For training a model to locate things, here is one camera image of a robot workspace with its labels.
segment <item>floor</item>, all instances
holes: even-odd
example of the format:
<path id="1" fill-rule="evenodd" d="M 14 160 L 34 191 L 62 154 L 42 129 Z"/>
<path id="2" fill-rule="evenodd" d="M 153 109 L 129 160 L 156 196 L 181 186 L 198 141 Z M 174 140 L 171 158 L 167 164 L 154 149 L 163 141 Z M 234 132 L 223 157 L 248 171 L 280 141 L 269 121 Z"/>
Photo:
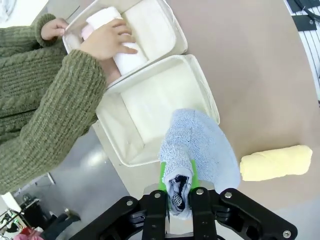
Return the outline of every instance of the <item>floor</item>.
<path id="1" fill-rule="evenodd" d="M 84 226 L 102 214 L 128 192 L 116 170 L 104 153 L 93 131 L 80 137 L 63 163 L 50 172 L 55 185 L 43 177 L 23 191 L 41 199 L 42 208 L 56 215 L 65 208 L 76 211 L 81 222 L 72 224 L 63 239 L 69 239 Z"/>

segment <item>yellow towel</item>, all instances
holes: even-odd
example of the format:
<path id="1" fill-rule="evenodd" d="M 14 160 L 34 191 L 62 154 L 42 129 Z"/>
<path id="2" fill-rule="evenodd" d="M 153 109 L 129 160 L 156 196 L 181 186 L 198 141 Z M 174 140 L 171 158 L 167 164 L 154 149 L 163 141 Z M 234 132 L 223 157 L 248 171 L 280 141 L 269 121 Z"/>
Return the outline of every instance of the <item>yellow towel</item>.
<path id="1" fill-rule="evenodd" d="M 240 172 L 244 181 L 302 175 L 309 169 L 311 156 L 312 150 L 305 145 L 255 152 L 241 159 Z"/>

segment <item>light blue cloth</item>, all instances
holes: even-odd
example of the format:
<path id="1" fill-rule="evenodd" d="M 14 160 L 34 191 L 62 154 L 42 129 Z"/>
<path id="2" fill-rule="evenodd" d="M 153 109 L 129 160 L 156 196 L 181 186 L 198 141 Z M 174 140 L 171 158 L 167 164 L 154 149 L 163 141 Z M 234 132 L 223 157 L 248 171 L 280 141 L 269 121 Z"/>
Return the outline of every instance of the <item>light blue cloth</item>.
<path id="1" fill-rule="evenodd" d="M 196 162 L 198 179 L 213 183 L 219 194 L 240 184 L 239 165 L 225 134 L 213 119 L 197 110 L 179 109 L 173 113 L 159 158 L 166 162 L 162 181 L 171 200 L 171 213 L 182 219 L 191 216 L 188 205 L 193 176 L 191 160 Z M 176 182 L 177 176 L 187 177 L 183 187 Z M 184 210 L 177 207 L 177 195 L 185 203 Z"/>

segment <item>fabric storage bin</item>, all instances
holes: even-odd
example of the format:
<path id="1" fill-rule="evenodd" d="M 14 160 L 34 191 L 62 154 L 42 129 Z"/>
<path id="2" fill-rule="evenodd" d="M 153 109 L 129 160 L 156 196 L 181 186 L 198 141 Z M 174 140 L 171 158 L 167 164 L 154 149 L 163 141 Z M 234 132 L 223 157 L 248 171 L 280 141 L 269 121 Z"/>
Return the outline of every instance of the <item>fabric storage bin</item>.
<path id="1" fill-rule="evenodd" d="M 215 100 L 197 59 L 173 55 L 127 77 L 104 94 L 96 114 L 120 161 L 159 161 L 160 145 L 177 109 L 200 110 L 218 124 Z"/>
<path id="2" fill-rule="evenodd" d="M 186 37 L 172 10 L 163 0 L 95 0 L 66 28 L 62 39 L 68 53 L 78 49 L 83 42 L 81 30 L 87 25 L 87 18 L 108 7 L 115 7 L 120 12 L 148 59 L 145 64 L 121 76 L 109 87 L 151 63 L 187 50 Z"/>

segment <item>screw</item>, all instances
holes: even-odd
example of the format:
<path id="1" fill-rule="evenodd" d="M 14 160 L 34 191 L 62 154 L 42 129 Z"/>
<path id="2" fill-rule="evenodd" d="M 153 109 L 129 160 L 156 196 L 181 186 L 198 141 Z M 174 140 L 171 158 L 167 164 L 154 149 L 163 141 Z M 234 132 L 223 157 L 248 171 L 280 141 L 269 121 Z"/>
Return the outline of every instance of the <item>screw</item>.
<path id="1" fill-rule="evenodd" d="M 289 230 L 285 230 L 285 231 L 283 232 L 283 237 L 284 237 L 285 239 L 290 238 L 290 237 L 291 237 L 291 232 L 290 232 Z"/>
<path id="2" fill-rule="evenodd" d="M 227 191 L 224 196 L 226 199 L 230 199 L 232 197 L 232 193 Z"/>
<path id="3" fill-rule="evenodd" d="M 198 195 L 202 195 L 204 193 L 204 191 L 201 189 L 201 188 L 199 188 L 197 191 L 196 191 L 196 194 L 198 194 Z"/>

